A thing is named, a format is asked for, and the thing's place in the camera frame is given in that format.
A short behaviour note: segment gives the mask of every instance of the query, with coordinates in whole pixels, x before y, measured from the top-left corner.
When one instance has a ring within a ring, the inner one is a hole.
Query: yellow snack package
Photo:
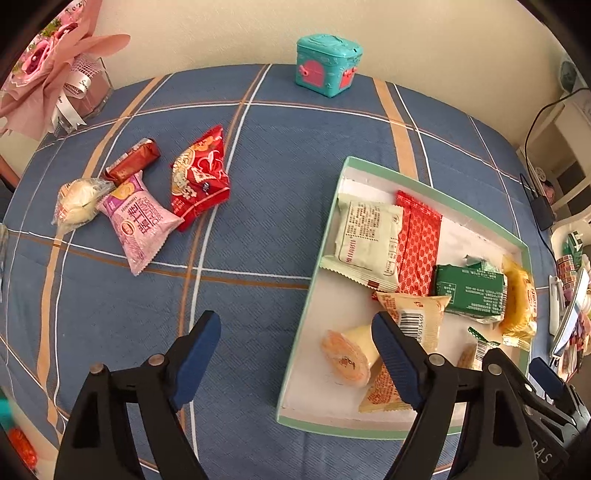
[[[499,324],[503,344],[529,352],[537,331],[538,300],[534,280],[508,257],[503,257],[503,273],[507,277],[505,318]]]
[[[416,297],[405,293],[382,292],[376,292],[376,295],[405,335],[416,338],[427,353],[435,352],[443,312],[452,299],[450,296]],[[400,399],[388,370],[382,364],[378,376],[359,405],[359,411],[370,413],[410,408]]]

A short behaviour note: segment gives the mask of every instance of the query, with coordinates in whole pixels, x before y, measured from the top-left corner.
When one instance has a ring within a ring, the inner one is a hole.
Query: red object
[[[160,150],[156,142],[151,138],[143,138],[121,155],[101,176],[119,186],[134,173],[143,170],[159,157]]]
[[[184,221],[184,232],[205,210],[230,198],[230,178],[223,169],[223,128],[216,125],[174,161],[171,204]]]
[[[355,76],[355,72],[357,72],[357,67],[353,67],[352,69],[345,70],[343,72],[343,76],[340,79],[339,88],[348,87],[349,84],[353,81],[353,77]]]
[[[427,297],[437,261],[441,214],[401,190],[396,205],[404,208],[398,234],[398,291]]]
[[[30,470],[34,470],[37,466],[37,453],[22,430],[19,428],[8,430],[8,439],[24,464]]]
[[[307,60],[303,65],[300,65],[300,73],[306,83],[315,87],[324,86],[324,67],[319,61]]]

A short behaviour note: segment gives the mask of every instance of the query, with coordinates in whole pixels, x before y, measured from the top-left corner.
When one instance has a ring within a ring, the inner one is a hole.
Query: cream wall
[[[103,0],[96,31],[131,34],[105,59],[115,87],[197,67],[293,63],[297,39],[321,32],[363,45],[360,73],[449,103],[513,144],[560,93],[562,48],[517,0]],[[29,154],[24,142],[7,160]]]

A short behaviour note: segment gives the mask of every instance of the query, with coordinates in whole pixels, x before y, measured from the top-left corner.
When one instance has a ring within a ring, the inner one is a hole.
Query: bed
[[[347,156],[398,170],[475,208],[530,249],[538,287],[532,357],[547,357],[550,253],[540,241],[515,150],[492,128],[402,86],[357,75],[328,99],[293,65],[189,70],[116,90],[66,137],[48,136],[5,217],[0,385],[54,445],[89,366],[111,370],[164,352],[201,312],[222,338],[180,422],[212,479],[381,479],[401,442],[301,432],[274,420],[293,337]],[[230,201],[173,232],[133,277],[106,216],[54,240],[58,188],[97,176],[142,137],[162,158],[144,173],[170,206],[170,164],[216,124],[226,134]],[[159,478],[139,411],[129,409],[144,475]],[[439,462],[444,478],[458,435]]]

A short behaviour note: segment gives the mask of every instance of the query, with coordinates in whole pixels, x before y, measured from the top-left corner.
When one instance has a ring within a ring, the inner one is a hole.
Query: brown candy bar
[[[134,173],[143,170],[160,156],[158,145],[151,138],[143,138],[107,167],[102,178],[119,186]]]

